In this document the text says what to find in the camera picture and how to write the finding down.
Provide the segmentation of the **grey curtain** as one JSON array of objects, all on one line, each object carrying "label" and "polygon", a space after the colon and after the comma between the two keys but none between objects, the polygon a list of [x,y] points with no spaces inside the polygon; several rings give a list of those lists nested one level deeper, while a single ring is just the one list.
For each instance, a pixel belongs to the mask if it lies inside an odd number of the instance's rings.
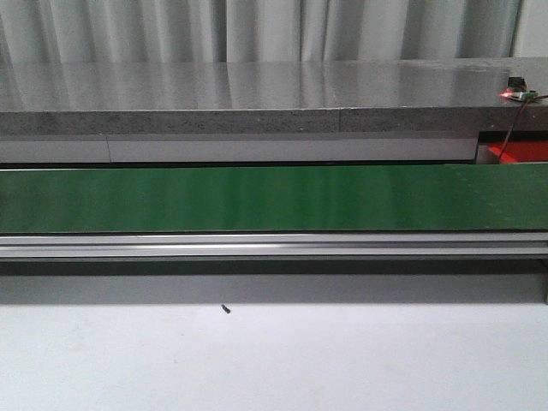
[{"label": "grey curtain", "polygon": [[518,1],[4,1],[4,63],[507,57]]}]

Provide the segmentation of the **green conveyor belt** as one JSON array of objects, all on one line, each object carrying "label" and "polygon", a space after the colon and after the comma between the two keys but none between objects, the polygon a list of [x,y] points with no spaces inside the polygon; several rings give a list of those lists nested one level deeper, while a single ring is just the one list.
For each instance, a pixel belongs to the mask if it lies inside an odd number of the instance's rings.
[{"label": "green conveyor belt", "polygon": [[5,170],[3,234],[547,227],[545,164]]}]

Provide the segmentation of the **small black sensor cube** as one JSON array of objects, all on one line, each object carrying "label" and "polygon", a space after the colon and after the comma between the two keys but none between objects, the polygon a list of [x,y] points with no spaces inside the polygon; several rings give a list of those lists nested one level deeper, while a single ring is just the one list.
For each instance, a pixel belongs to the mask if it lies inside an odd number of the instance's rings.
[{"label": "small black sensor cube", "polygon": [[510,76],[508,78],[507,87],[513,92],[524,92],[527,90],[527,83],[523,77]]}]

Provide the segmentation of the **grey stone counter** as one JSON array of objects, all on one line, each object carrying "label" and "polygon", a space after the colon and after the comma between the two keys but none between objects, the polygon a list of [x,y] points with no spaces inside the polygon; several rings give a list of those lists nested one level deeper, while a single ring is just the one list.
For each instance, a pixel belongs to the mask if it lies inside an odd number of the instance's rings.
[{"label": "grey stone counter", "polygon": [[23,63],[1,70],[1,132],[310,134],[547,128],[543,57],[308,63]]}]

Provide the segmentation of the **aluminium conveyor frame rail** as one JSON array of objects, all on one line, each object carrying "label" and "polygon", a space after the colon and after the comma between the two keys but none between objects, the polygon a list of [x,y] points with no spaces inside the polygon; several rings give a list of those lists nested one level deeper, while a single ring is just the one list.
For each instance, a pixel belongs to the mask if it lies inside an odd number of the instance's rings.
[{"label": "aluminium conveyor frame rail", "polygon": [[547,299],[544,233],[10,235],[6,305]]}]

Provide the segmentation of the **red plastic tray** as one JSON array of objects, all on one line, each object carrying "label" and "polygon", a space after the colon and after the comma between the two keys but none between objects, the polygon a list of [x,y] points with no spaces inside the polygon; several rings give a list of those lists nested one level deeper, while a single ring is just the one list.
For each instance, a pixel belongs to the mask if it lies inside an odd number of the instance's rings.
[{"label": "red plastic tray", "polygon": [[487,146],[495,156],[498,164],[538,163],[546,162],[548,148],[546,141],[518,141],[509,143],[502,152],[501,143],[491,143]]}]

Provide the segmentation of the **small green circuit board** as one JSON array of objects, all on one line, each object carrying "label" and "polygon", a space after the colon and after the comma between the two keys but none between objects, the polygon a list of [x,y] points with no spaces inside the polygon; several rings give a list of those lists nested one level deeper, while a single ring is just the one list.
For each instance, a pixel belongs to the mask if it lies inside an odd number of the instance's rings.
[{"label": "small green circuit board", "polygon": [[536,91],[520,90],[517,88],[507,88],[502,91],[499,96],[515,102],[534,101],[539,99],[539,94]]}]

